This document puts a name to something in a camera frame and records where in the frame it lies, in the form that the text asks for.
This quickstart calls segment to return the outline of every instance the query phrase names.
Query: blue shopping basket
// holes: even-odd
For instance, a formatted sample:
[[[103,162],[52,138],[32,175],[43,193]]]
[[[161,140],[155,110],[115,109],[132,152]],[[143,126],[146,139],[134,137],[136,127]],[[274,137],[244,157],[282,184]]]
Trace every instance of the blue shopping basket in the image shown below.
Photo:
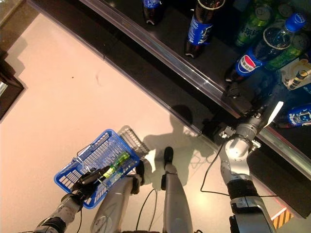
[[[67,193],[75,182],[92,168],[103,168],[114,164],[119,156],[127,152],[130,158],[127,159],[119,169],[108,179],[105,179],[97,188],[93,195],[84,202],[87,209],[94,208],[107,194],[109,188],[121,177],[136,167],[139,158],[127,143],[113,130],[104,131],[89,146],[66,166],[58,172],[54,181]]]

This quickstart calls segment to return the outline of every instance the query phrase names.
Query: wire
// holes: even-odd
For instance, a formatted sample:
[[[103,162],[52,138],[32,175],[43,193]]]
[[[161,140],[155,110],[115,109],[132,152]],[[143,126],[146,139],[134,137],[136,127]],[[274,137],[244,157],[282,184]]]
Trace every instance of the wire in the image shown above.
[[[208,166],[206,172],[205,172],[205,175],[204,175],[204,179],[203,179],[203,183],[202,183],[202,186],[200,188],[200,191],[203,192],[203,193],[215,193],[215,194],[220,194],[220,195],[224,195],[224,196],[227,196],[227,197],[230,197],[229,194],[226,194],[226,193],[220,193],[220,192],[214,192],[214,191],[205,191],[203,190],[203,186],[205,184],[205,180],[206,180],[206,177],[207,177],[207,174],[208,174],[208,171],[210,170],[210,168],[213,166],[213,164],[215,163],[215,161],[217,160],[218,156],[219,156],[219,153],[220,151],[222,150],[224,144],[222,144],[215,156],[215,158],[213,159],[213,161],[210,163],[210,165]],[[278,195],[268,195],[268,196],[259,196],[260,198],[272,198],[272,197],[278,197]]]
[[[79,230],[81,228],[81,224],[82,224],[82,209],[80,210],[80,225],[79,225],[77,233],[79,232]]]
[[[146,197],[144,203],[143,203],[142,206],[141,206],[141,209],[140,209],[140,212],[139,212],[139,216],[138,216],[138,219],[137,219],[137,224],[136,224],[136,229],[135,229],[136,231],[137,231],[137,229],[138,229],[138,224],[139,224],[141,212],[142,212],[142,210],[143,210],[143,208],[144,208],[144,206],[145,206],[145,204],[146,204],[146,201],[148,200],[150,194],[151,194],[153,191],[155,191],[155,209],[154,209],[154,214],[153,214],[153,216],[152,216],[152,220],[151,220],[151,223],[150,223],[150,226],[149,226],[149,230],[150,230],[150,228],[151,228],[152,222],[153,222],[153,220],[154,220],[154,218],[155,218],[155,214],[156,214],[157,191],[156,191],[155,189],[152,189],[152,190],[149,192],[149,194],[147,195],[147,197]]]
[[[148,231],[150,231],[151,225],[152,225],[154,218],[155,218],[155,215],[156,215],[156,203],[157,203],[157,191],[155,190],[155,209],[154,209],[154,214],[152,215],[152,219],[151,219]]]

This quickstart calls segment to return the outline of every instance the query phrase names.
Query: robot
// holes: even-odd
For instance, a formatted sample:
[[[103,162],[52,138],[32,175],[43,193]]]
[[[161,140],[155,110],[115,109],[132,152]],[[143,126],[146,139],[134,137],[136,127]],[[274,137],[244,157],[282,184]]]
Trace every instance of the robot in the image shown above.
[[[235,132],[223,143],[218,155],[221,159],[221,174],[228,188],[230,206],[233,216],[229,218],[232,233],[276,233],[263,200],[259,197],[250,176],[247,156],[256,147],[255,136],[268,125],[281,109],[282,102],[276,104],[270,98],[255,111],[247,113],[238,124]],[[172,164],[173,149],[164,152],[165,174],[162,176],[161,188],[165,193],[164,233],[192,233],[190,210],[177,170]],[[66,194],[47,219],[43,220],[34,233],[64,233],[73,222],[75,214],[83,207],[99,184],[97,178],[105,172],[98,169],[82,176]],[[144,183],[144,167],[141,162],[135,175],[128,175],[117,181],[108,191],[101,203],[93,223],[91,233],[121,233],[122,218],[128,204],[129,196],[137,194]],[[123,231],[123,233],[147,233],[146,231]]]

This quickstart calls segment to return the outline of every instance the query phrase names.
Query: tile floor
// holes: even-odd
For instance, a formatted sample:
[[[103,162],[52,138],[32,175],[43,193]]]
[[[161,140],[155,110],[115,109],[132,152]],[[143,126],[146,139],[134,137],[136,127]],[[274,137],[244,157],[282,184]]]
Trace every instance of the tile floor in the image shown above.
[[[175,150],[174,164],[184,185],[194,230],[228,233],[229,198],[199,192],[204,172],[217,148],[194,137],[162,106],[82,43],[39,15],[8,51],[6,61],[16,70],[26,90],[0,125],[1,131],[1,232],[29,231],[49,216],[64,192],[54,175],[76,152],[103,130],[131,126],[151,149],[147,158],[162,156],[166,146]],[[205,189],[226,192],[220,161],[211,169]],[[140,207],[159,188],[162,165],[148,173],[148,183],[130,198],[122,229],[133,230]],[[256,182],[261,195],[269,191]],[[151,230],[161,231],[164,191],[158,192]],[[142,212],[139,229],[150,224],[155,197]],[[283,208],[275,198],[265,199],[273,216]],[[97,208],[83,211],[80,232],[89,232]],[[77,216],[67,230],[78,229]]]

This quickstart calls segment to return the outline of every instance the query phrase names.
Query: blue bottle cap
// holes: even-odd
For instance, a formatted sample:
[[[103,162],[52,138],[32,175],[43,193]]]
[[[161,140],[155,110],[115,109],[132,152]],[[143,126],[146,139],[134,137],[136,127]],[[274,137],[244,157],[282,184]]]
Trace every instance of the blue bottle cap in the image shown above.
[[[285,21],[285,27],[292,33],[299,31],[305,24],[306,18],[301,13],[294,13]]]

